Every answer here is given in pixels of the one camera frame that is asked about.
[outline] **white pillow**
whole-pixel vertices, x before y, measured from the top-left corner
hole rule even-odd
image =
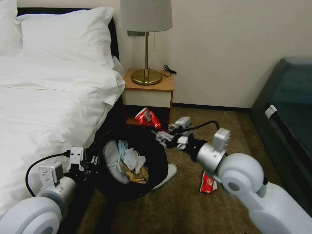
[[[114,67],[108,24],[114,9],[99,7],[63,15],[19,16],[22,56],[92,62]]]
[[[22,50],[21,28],[16,14],[16,0],[0,0],[0,56],[11,56]]]

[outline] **carpet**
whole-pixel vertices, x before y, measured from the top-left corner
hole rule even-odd
[[[282,186],[248,113],[174,107],[171,120],[190,116],[193,126],[217,120],[231,131],[227,153],[245,153],[256,158],[265,176]],[[198,139],[211,142],[214,125],[195,130]],[[189,156],[175,149],[166,150],[168,162],[177,174],[162,187],[134,201],[115,203],[95,190],[80,222],[78,234],[86,233],[259,233],[240,201],[218,184],[211,194],[200,193],[203,169]]]

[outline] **brass lamp base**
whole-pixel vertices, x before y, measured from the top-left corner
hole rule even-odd
[[[131,77],[132,81],[139,85],[154,85],[162,80],[161,73],[152,69],[136,70],[132,73]]]

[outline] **bed headboard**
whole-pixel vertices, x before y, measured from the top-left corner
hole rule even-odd
[[[45,8],[45,7],[18,7],[18,16],[25,15],[25,14],[65,14],[72,11],[78,11],[78,10],[89,10],[86,8]],[[116,28],[115,28],[115,22],[112,18],[110,23],[108,24],[108,28],[110,30],[110,38],[111,38],[111,44],[110,44],[110,50],[111,55],[116,56],[119,60],[119,52],[118,52],[118,43],[117,43],[117,34],[116,34]]]

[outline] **trash bin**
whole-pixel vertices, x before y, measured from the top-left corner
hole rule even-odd
[[[149,179],[146,184],[119,182],[108,169],[103,156],[103,147],[110,140],[127,140],[129,148],[133,147],[140,155],[145,156]],[[89,147],[90,157],[98,156],[99,170],[95,176],[95,186],[108,198],[118,201],[129,201],[146,195],[160,184],[168,174],[168,161],[165,149],[153,134],[139,127],[122,126],[113,128],[103,134]]]

